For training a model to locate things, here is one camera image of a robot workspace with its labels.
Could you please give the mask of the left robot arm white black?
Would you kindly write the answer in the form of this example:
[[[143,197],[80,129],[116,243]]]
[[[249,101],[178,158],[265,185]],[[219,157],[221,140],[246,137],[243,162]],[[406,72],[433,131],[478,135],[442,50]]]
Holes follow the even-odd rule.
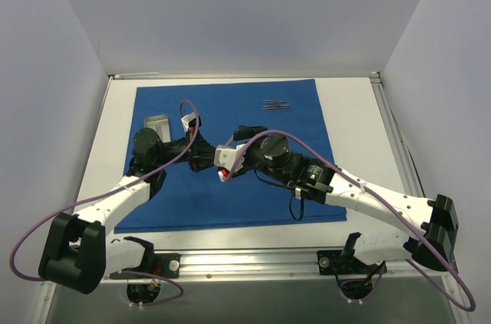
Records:
[[[215,147],[195,128],[164,143],[150,128],[133,137],[130,166],[110,196],[90,202],[74,214],[59,213],[51,222],[38,267],[47,281],[88,294],[112,274],[131,271],[146,277],[157,268],[151,242],[109,234],[129,213],[156,196],[166,178],[164,164],[187,162],[194,172],[213,166]]]

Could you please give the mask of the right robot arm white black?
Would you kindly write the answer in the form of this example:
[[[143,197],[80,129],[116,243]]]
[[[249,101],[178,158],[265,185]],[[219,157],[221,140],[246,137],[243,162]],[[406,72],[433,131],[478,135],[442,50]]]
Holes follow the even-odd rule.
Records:
[[[390,233],[351,233],[340,255],[347,271],[391,260],[409,260],[435,271],[450,268],[459,229],[451,198],[415,197],[367,182],[315,152],[294,152],[289,143],[294,137],[283,131],[253,127],[247,133],[252,136],[248,142],[216,149],[221,181],[259,171],[300,201],[344,207],[394,228]]]

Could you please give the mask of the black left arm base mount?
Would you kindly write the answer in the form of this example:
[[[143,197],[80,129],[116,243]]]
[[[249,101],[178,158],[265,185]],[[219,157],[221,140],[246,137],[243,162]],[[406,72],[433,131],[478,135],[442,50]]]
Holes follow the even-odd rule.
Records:
[[[175,279],[180,275],[180,258],[178,253],[151,253],[133,271]]]

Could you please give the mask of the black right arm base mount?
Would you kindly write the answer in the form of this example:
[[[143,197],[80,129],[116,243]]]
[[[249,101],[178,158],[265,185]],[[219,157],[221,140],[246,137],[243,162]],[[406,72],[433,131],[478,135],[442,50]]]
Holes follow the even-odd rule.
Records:
[[[367,265],[354,256],[354,251],[318,250],[318,271],[323,276],[353,276],[386,273],[387,267],[381,263]]]

